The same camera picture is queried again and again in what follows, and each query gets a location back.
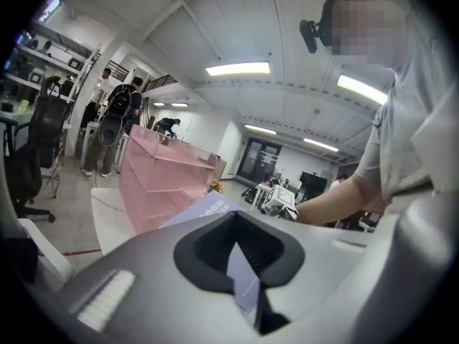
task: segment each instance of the yellow object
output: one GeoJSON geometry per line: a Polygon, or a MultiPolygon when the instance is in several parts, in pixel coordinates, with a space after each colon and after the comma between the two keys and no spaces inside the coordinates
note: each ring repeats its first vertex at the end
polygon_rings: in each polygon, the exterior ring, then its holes
{"type": "Polygon", "coordinates": [[[19,112],[26,112],[26,109],[28,106],[29,106],[29,101],[22,100],[21,105],[19,105],[19,112]]]}

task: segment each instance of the railing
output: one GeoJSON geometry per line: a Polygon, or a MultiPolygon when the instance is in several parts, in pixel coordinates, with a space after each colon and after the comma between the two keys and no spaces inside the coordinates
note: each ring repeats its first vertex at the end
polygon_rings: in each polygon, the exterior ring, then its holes
{"type": "Polygon", "coordinates": [[[146,83],[143,92],[148,92],[149,90],[164,87],[165,85],[170,85],[174,83],[177,83],[177,81],[171,75],[164,75],[163,77],[159,77],[158,79],[149,80],[146,83]]]}
{"type": "Polygon", "coordinates": [[[124,82],[124,79],[129,74],[129,70],[113,61],[108,63],[107,68],[112,71],[112,77],[118,79],[120,82],[124,82]]]}

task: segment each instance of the black headband camera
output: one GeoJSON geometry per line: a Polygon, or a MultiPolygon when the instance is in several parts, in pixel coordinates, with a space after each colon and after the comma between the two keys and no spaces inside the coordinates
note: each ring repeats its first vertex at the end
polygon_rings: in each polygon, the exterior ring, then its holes
{"type": "Polygon", "coordinates": [[[341,53],[341,45],[338,37],[332,35],[331,12],[336,0],[327,0],[323,4],[322,17],[319,23],[314,21],[300,21],[300,33],[311,54],[317,52],[317,38],[329,50],[332,55],[341,53]]]}

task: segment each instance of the black office chair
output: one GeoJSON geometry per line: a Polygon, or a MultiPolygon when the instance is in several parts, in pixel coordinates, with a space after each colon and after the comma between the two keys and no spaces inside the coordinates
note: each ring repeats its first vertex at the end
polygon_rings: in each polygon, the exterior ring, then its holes
{"type": "Polygon", "coordinates": [[[55,220],[51,211],[29,208],[25,204],[37,196],[42,188],[40,149],[52,149],[59,142],[65,118],[70,110],[68,103],[60,99],[60,95],[48,95],[50,87],[60,88],[59,79],[51,77],[45,80],[30,123],[18,125],[16,121],[0,118],[6,126],[6,143],[9,151],[4,162],[6,182],[19,218],[47,215],[50,222],[55,220]],[[27,143],[19,149],[14,145],[13,127],[15,135],[25,127],[29,128],[27,143]]]}

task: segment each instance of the window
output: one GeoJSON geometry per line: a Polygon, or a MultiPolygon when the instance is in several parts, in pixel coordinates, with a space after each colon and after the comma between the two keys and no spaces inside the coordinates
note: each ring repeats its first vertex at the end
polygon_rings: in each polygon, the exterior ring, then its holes
{"type": "Polygon", "coordinates": [[[39,22],[46,22],[60,5],[60,0],[46,0],[43,12],[38,16],[39,22]]]}

